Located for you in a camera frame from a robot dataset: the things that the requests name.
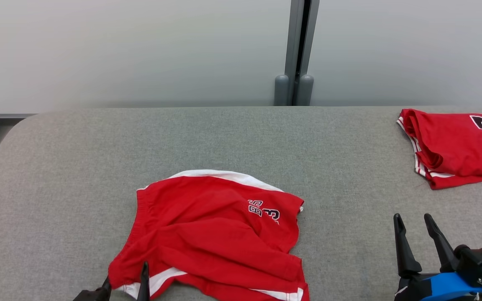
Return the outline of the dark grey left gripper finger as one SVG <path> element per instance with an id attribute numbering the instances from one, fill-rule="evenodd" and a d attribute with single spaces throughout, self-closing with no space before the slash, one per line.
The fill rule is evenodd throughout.
<path id="1" fill-rule="evenodd" d="M 99 301 L 110 301 L 112 287 L 107 276 L 102 286 L 99 288 Z"/>
<path id="2" fill-rule="evenodd" d="M 149 263 L 144 262 L 140 273 L 140 288 L 136 301 L 150 301 Z"/>

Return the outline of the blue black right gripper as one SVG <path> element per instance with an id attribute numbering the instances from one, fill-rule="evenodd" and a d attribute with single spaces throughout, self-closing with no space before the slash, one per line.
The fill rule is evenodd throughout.
<path id="1" fill-rule="evenodd" d="M 393 217 L 397 270 L 400 276 L 394 301 L 472 301 L 482 294 L 482 286 L 471 286 L 457 273 L 458 260 L 454 249 L 440 230 L 431 214 L 423 219 L 427 232 L 434 241 L 440 272 L 420 274 L 421 264 L 415 260 L 407 240 L 407 229 L 399 213 Z"/>

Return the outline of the red shorts with white stripe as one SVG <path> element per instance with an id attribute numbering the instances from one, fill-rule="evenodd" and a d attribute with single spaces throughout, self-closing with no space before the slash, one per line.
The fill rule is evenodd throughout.
<path id="1" fill-rule="evenodd" d="M 300 236 L 304 200 L 253 176 L 186 170 L 136 191 L 136 217 L 108 269 L 134 298 L 149 263 L 150 299 L 173 282 L 219 301 L 310 301 Z"/>

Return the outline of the red jersey with white sleeves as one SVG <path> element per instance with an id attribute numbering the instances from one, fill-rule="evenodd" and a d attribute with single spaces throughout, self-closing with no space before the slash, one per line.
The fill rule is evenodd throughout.
<path id="1" fill-rule="evenodd" d="M 403 109 L 397 124 L 413 145 L 415 172 L 432 190 L 482 182 L 482 114 Z"/>

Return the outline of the grey rounded post foot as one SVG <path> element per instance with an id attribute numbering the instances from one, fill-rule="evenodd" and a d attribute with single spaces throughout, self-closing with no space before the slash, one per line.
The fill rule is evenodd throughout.
<path id="1" fill-rule="evenodd" d="M 296 105 L 310 106 L 314 78 L 309 74 L 302 75 L 298 81 Z"/>
<path id="2" fill-rule="evenodd" d="M 289 77 L 286 74 L 278 75 L 274 79 L 274 105 L 289 105 Z"/>

